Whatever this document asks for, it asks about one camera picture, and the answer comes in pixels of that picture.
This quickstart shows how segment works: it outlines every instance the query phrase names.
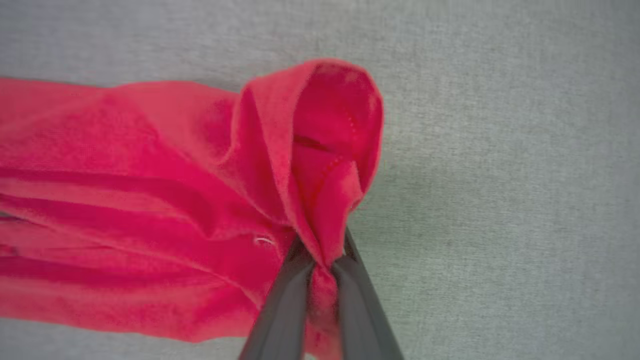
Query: red cloth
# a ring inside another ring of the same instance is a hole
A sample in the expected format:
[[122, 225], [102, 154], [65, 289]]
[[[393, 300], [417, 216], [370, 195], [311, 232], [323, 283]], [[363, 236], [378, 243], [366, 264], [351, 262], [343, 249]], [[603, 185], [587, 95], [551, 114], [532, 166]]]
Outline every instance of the red cloth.
[[380, 153], [365, 70], [316, 60], [240, 94], [0, 80], [0, 316], [184, 341], [246, 336], [297, 232], [306, 349], [339, 357], [347, 215]]

